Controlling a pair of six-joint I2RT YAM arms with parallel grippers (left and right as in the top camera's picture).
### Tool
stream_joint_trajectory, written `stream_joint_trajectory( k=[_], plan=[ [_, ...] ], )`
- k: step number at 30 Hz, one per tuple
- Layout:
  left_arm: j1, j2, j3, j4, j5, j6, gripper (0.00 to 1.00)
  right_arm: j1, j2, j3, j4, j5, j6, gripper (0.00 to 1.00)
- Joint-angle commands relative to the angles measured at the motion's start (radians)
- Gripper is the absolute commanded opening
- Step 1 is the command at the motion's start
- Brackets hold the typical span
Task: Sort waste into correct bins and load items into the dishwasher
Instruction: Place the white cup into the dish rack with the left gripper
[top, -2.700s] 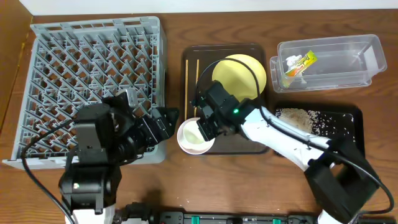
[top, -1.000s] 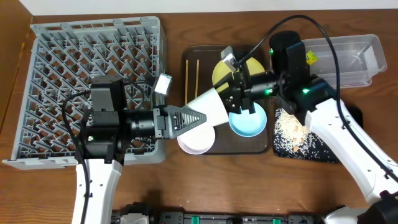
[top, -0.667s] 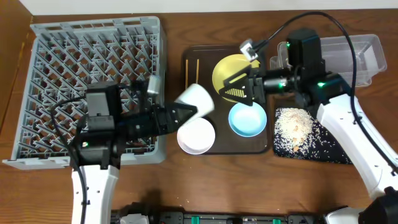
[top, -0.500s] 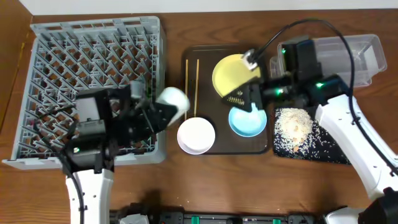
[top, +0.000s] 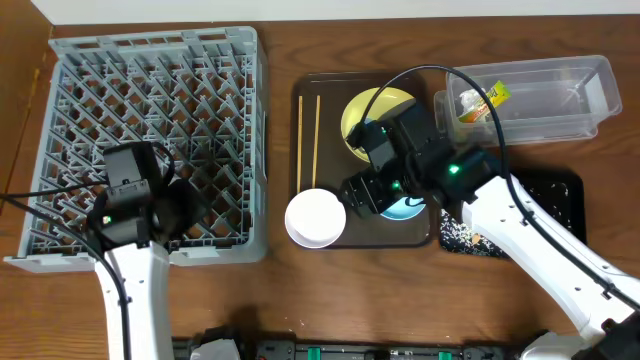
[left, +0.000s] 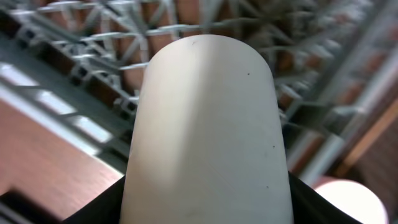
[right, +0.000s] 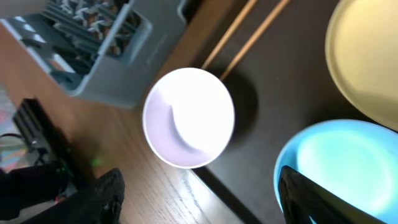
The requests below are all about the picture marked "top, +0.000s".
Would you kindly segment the light blue bowl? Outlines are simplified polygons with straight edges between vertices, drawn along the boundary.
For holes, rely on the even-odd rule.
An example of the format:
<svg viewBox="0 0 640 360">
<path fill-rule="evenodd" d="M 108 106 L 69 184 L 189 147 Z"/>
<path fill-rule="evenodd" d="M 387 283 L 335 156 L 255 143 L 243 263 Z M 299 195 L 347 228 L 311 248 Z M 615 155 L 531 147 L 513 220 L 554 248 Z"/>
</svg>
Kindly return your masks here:
<svg viewBox="0 0 640 360">
<path fill-rule="evenodd" d="M 423 198 L 403 197 L 381 213 L 381 216 L 394 221 L 405 221 L 419 215 L 426 208 Z"/>
</svg>

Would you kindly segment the white tissue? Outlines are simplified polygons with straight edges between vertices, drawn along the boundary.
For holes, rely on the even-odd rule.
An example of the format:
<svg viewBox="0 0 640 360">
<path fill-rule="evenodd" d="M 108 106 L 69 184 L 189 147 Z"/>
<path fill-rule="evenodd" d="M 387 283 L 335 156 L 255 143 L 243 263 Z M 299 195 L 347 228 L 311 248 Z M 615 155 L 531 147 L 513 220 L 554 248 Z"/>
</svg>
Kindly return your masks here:
<svg viewBox="0 0 640 360">
<path fill-rule="evenodd" d="M 475 89 L 469 89 L 459 95 L 463 113 L 474 109 L 478 102 L 483 102 L 481 96 Z"/>
</svg>

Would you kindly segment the green snack wrapper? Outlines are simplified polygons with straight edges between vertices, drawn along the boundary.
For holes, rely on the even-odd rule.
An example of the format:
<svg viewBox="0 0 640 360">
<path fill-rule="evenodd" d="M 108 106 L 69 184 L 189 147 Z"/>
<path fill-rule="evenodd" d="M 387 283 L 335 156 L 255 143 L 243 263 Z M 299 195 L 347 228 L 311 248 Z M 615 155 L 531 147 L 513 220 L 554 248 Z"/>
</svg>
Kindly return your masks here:
<svg viewBox="0 0 640 360">
<path fill-rule="evenodd" d="M 486 92 L 486 96 L 490 100 L 490 103 L 497 108 L 511 97 L 511 92 L 502 81 L 498 81 Z M 482 100 L 483 102 L 478 102 L 476 107 L 471 111 L 466 113 L 462 112 L 462 114 L 458 116 L 458 120 L 465 124 L 486 122 L 490 110 L 483 98 Z"/>
</svg>

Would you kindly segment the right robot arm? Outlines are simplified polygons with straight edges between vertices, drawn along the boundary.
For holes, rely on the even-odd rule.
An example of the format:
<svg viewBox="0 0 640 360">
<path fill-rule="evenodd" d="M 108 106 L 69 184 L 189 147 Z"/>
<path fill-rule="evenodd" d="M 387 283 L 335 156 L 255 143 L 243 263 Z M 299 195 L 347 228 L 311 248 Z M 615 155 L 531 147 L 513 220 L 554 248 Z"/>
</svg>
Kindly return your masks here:
<svg viewBox="0 0 640 360">
<path fill-rule="evenodd" d="M 357 121 L 344 140 L 369 160 L 340 188 L 342 201 L 359 216 L 381 214 L 404 197 L 459 207 L 462 223 L 505 252 L 566 313 L 577 336 L 548 332 L 521 358 L 638 358 L 638 279 L 544 211 L 504 161 L 478 146 L 455 148 L 415 101 L 378 120 Z"/>
</svg>

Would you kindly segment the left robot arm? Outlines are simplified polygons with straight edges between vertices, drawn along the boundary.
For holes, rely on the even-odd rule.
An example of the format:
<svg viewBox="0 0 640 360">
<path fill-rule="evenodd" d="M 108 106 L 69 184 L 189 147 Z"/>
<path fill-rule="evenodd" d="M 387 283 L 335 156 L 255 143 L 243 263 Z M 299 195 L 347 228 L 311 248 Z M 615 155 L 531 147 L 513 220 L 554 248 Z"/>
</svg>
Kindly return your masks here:
<svg viewBox="0 0 640 360">
<path fill-rule="evenodd" d="M 98 245 L 95 273 L 111 359 L 174 357 L 166 243 L 207 210 L 203 196 L 184 179 L 156 191 L 147 181 L 108 187 L 96 199 L 88 218 L 89 238 Z"/>
</svg>

